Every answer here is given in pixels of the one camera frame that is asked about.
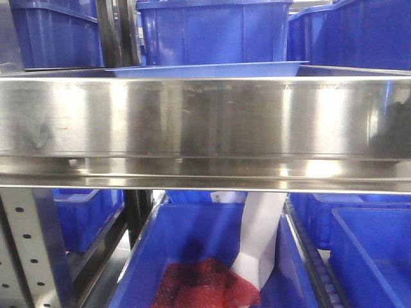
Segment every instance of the metal frame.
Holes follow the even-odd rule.
[[[0,189],[35,308],[74,308],[66,251],[50,189]]]
[[[31,308],[33,306],[6,213],[1,204],[0,306],[4,308]]]
[[[0,78],[0,186],[411,191],[409,72],[48,74]]]

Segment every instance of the shiny metal surface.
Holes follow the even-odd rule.
[[[127,233],[121,239],[82,308],[107,307],[116,291],[119,276],[130,257]]]
[[[32,308],[30,292],[13,235],[0,204],[0,306]]]
[[[140,64],[136,39],[136,0],[97,1],[105,67]]]
[[[398,74],[0,78],[0,185],[409,192]]]
[[[24,70],[8,0],[0,0],[0,74]]]
[[[114,18],[113,0],[99,0],[96,4],[105,67],[121,67],[121,34]]]
[[[51,189],[0,189],[34,308],[75,308]]]
[[[120,26],[123,66],[141,63],[140,49],[137,47],[136,0],[117,0]]]

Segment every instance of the blue plastic crate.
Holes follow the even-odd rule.
[[[409,0],[342,0],[306,8],[290,17],[288,59],[409,70],[410,15]]]
[[[122,191],[55,189],[55,205],[66,250],[85,252],[123,204]]]
[[[163,205],[149,220],[110,308],[149,308],[171,262],[217,257],[231,267],[240,248],[241,205]],[[287,220],[277,234],[275,269],[261,290],[262,306],[318,308]]]
[[[411,196],[389,194],[290,194],[301,222],[317,248],[329,250],[332,214],[340,207],[411,209]]]
[[[329,263],[351,307],[411,303],[411,210],[335,209]]]
[[[95,0],[10,0],[26,68],[101,67]]]
[[[137,1],[148,65],[284,61],[292,0]]]
[[[292,15],[288,59],[309,60],[311,65],[336,65],[342,56],[340,22],[340,14],[333,5],[313,6]]]
[[[208,77],[289,77],[297,74],[302,61],[240,64],[182,65],[164,67],[124,67],[107,69],[117,77],[208,78]]]

